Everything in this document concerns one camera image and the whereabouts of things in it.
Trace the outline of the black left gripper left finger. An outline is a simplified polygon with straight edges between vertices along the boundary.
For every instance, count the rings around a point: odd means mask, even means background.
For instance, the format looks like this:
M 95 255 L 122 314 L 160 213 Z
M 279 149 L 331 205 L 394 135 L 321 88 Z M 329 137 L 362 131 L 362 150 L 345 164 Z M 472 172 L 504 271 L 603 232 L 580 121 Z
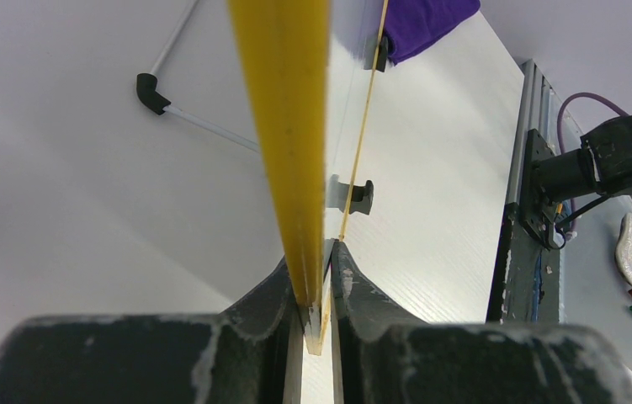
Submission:
M 217 314 L 39 316 L 0 344 L 0 403 L 296 403 L 288 269 Z

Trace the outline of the yellow framed whiteboard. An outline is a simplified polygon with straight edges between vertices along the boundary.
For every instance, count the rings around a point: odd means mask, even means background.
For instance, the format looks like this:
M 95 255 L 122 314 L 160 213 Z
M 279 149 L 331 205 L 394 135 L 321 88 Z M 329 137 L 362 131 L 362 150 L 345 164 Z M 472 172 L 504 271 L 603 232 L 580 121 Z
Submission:
M 229 21 L 255 124 L 245 136 L 180 109 L 159 75 L 199 3 L 189 1 L 135 92 L 263 159 L 306 349 L 321 354 L 331 316 L 329 255 L 355 207 L 355 173 L 374 78 L 386 62 L 384 1 L 229 1 Z

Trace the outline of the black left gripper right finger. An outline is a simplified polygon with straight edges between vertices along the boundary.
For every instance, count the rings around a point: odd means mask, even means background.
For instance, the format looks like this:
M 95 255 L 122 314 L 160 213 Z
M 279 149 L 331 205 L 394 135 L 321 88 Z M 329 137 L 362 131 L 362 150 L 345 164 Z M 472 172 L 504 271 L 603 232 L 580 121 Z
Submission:
M 429 324 L 336 242 L 332 351 L 337 403 L 632 403 L 613 346 L 580 326 Z

